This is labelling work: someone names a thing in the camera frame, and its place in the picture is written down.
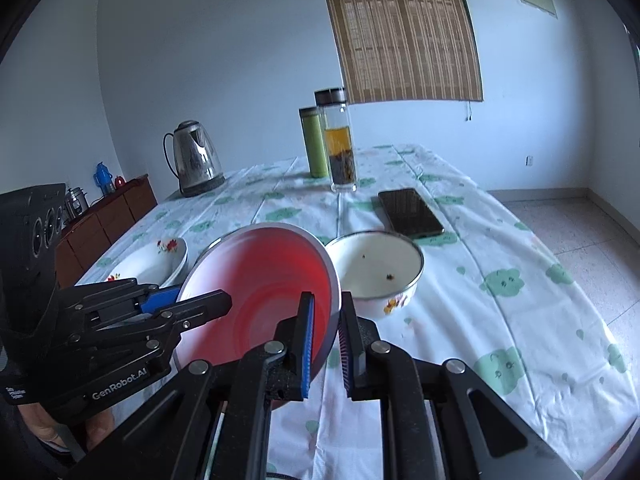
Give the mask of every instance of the kettle handle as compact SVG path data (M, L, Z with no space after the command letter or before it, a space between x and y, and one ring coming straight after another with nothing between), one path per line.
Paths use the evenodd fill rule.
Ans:
M162 139L162 148L164 149L164 160L166 160L166 164L169 167L169 169L171 170L171 172L175 175L176 178L180 179L180 177L178 177L178 174L175 173L174 168L171 167L171 164L169 163L169 157L166 154L166 138L168 136L171 136L172 138L174 137L174 134L164 134L164 138Z

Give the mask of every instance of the glass bottle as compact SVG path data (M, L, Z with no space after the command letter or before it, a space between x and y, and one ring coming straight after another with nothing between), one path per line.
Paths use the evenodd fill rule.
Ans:
M347 91L319 90L315 94L333 192L356 191L356 163L351 141Z

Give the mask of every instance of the kettle base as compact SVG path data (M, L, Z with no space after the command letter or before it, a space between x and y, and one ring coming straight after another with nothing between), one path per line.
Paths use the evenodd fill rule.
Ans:
M217 187L222 186L225 183L225 176L220 173L218 176L212 178L211 180L207 180L205 182L201 182L200 184L196 184L191 187L180 187L180 193L183 197L191 197L197 196L204 192L211 191L212 189L216 189Z

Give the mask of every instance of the blue thermos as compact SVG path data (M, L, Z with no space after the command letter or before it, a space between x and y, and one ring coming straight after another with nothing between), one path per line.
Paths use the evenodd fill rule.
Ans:
M113 180L111 180L113 175L109 173L108 168L103 163L100 163L95 169L95 185L102 190L102 194L106 196L109 193L116 191L116 187L113 185Z

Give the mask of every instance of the human hand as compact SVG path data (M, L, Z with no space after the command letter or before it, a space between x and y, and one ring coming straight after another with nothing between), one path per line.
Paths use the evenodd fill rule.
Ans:
M21 404L18 405L18 410L20 410L24 423L31 433L40 440L66 447L66 444L56 432L56 421L40 404ZM89 451L100 444L113 431L115 426L111 410L97 413L84 423L86 425L86 448Z

